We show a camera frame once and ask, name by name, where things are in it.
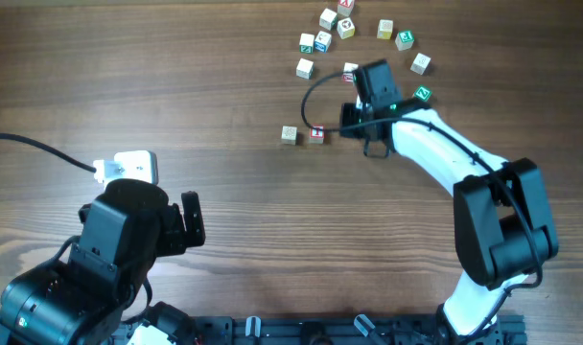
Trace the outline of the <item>wooden block red letter I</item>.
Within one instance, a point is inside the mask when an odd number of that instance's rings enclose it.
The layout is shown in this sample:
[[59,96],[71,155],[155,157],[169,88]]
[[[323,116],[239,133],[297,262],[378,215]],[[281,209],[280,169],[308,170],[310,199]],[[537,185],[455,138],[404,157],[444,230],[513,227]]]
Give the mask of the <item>wooden block red letter I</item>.
[[309,134],[310,144],[323,144],[325,138],[323,126],[313,126]]

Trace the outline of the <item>wooden block blue side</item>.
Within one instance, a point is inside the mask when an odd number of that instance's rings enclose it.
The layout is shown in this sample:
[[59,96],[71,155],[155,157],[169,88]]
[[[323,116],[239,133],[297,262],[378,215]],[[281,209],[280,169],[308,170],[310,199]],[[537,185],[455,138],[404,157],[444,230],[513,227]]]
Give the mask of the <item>wooden block blue side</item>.
[[283,126],[281,132],[281,143],[285,145],[296,145],[297,141],[297,127]]

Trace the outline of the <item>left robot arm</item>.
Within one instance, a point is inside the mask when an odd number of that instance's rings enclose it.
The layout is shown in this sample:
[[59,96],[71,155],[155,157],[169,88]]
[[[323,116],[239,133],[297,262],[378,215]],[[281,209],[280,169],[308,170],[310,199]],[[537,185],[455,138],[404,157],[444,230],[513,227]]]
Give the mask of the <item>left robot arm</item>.
[[198,194],[171,203],[158,186],[118,179],[79,210],[82,232],[15,277],[0,297],[0,344],[100,344],[161,257],[205,243]]

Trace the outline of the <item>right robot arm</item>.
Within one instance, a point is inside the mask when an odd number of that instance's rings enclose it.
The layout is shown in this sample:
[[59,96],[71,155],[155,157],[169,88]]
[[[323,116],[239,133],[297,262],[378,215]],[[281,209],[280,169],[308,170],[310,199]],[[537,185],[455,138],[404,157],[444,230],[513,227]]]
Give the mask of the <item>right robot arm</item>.
[[384,143],[453,198],[463,272],[439,308],[436,339],[470,343],[494,329],[513,291],[542,284],[544,263],[558,253],[542,173],[527,158],[509,161],[473,144],[421,96],[402,99],[384,60],[342,76],[354,83],[358,98],[341,110],[340,135]]

